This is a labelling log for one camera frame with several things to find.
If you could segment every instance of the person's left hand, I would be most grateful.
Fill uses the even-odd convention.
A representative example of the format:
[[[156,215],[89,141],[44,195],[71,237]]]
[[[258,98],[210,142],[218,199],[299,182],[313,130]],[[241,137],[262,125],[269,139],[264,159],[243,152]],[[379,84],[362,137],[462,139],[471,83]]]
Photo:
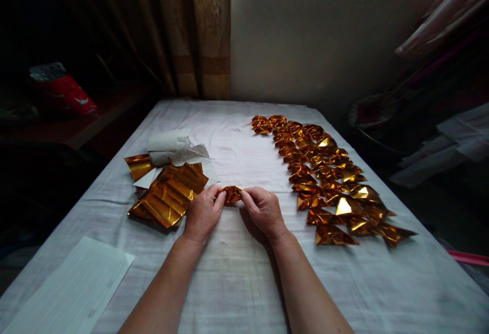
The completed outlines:
[[[220,186],[213,185],[191,201],[186,214],[184,237],[205,245],[223,211],[226,192],[217,195],[221,189]]]

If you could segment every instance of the lined paper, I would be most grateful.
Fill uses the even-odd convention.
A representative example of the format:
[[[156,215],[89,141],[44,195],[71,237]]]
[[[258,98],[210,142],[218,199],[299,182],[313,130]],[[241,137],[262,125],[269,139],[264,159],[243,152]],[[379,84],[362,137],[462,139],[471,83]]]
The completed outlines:
[[[89,334],[133,261],[133,255],[83,237],[4,334]]]

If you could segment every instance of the white wall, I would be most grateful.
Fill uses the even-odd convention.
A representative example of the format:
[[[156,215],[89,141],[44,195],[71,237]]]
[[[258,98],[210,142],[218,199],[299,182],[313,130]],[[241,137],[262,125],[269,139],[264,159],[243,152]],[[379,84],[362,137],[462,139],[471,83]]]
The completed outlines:
[[[231,99],[305,104],[338,129],[409,66],[394,50],[434,0],[232,0]]]

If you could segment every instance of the forearm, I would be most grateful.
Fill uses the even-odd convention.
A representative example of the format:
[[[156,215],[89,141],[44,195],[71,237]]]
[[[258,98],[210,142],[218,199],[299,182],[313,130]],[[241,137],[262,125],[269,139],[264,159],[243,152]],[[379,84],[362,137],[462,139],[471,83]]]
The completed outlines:
[[[271,245],[280,271],[292,333],[353,333],[295,236],[288,232]]]
[[[184,236],[175,241],[165,262],[120,329],[120,334],[177,332],[188,285],[202,248]]]

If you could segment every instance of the white tablecloth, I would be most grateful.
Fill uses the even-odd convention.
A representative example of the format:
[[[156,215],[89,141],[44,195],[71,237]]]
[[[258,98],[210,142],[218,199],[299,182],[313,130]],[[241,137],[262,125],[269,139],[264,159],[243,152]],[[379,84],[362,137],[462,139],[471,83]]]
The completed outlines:
[[[291,192],[290,174],[272,136],[255,135],[250,127],[254,115],[273,114],[322,126],[398,214],[392,223],[419,235],[394,250],[379,237],[360,238],[361,246],[316,246],[315,228],[306,225],[306,212],[296,210],[297,194]],[[296,105],[179,99],[155,106],[6,291],[0,299],[0,331],[83,236],[135,255],[93,332],[120,328],[183,231],[182,226],[166,235],[127,218],[135,195],[123,158],[146,153],[151,132],[176,128],[191,128],[192,143],[206,145],[222,186],[258,185],[278,195],[288,228],[357,333],[489,330],[489,298],[318,111]],[[179,332],[285,331],[268,257],[246,231],[237,209],[225,208],[194,273]]]

